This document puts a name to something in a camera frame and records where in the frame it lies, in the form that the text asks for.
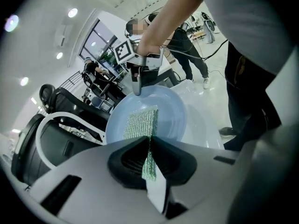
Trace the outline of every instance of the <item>light blue bowl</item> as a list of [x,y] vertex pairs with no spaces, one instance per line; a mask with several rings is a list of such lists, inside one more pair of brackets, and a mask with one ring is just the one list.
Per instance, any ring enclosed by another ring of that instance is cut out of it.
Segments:
[[154,105],[158,107],[157,136],[181,141],[186,127],[186,111],[182,99],[167,87],[152,85],[143,87],[140,96],[131,93],[117,105],[107,123],[107,144],[123,140],[130,114]]

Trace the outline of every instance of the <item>white shirt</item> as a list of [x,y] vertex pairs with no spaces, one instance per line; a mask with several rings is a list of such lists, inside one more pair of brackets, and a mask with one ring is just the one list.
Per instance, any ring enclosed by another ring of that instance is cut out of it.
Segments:
[[283,23],[266,0],[203,0],[218,28],[253,63],[277,74],[293,50]]

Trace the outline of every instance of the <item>green sponge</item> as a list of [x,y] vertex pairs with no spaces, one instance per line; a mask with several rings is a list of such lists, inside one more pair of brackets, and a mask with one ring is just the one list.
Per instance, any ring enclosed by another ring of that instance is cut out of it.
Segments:
[[152,106],[141,112],[130,114],[123,135],[124,139],[147,136],[149,142],[148,156],[142,168],[142,178],[145,180],[156,180],[156,163],[150,150],[150,140],[157,134],[158,107]]

